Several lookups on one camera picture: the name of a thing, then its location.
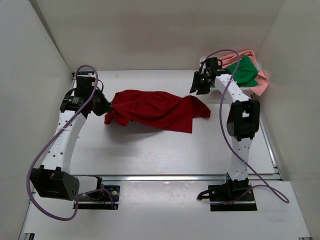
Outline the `red t shirt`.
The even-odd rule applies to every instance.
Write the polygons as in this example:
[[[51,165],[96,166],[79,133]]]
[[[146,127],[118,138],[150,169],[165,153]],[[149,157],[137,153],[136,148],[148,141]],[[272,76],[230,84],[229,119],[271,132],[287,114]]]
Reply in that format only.
[[[191,134],[193,119],[211,117],[211,110],[197,97],[180,97],[164,91],[128,89],[117,92],[111,101],[112,110],[104,124],[115,121],[126,127],[137,122],[153,128]]]

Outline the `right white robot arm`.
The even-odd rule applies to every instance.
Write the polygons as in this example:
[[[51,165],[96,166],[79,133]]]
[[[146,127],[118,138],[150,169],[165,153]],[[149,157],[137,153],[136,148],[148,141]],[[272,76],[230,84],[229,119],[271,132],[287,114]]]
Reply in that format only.
[[[211,57],[202,60],[200,68],[194,73],[190,92],[198,95],[208,94],[211,85],[223,95],[229,106],[226,133],[232,140],[232,156],[226,182],[208,187],[197,199],[211,199],[214,202],[236,200],[249,188],[248,160],[249,150],[260,123],[260,103],[251,99],[231,80],[232,73],[223,68],[223,62]]]

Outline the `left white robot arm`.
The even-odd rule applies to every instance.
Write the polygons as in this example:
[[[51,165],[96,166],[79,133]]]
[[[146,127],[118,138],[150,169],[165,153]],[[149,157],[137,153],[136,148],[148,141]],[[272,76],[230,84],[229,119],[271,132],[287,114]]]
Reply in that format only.
[[[93,77],[77,76],[76,87],[63,98],[56,129],[60,135],[45,151],[40,166],[30,174],[32,185],[43,198],[73,201],[85,192],[93,199],[104,195],[100,177],[70,174],[72,154],[88,115],[102,116],[112,109],[102,91],[94,86]]]

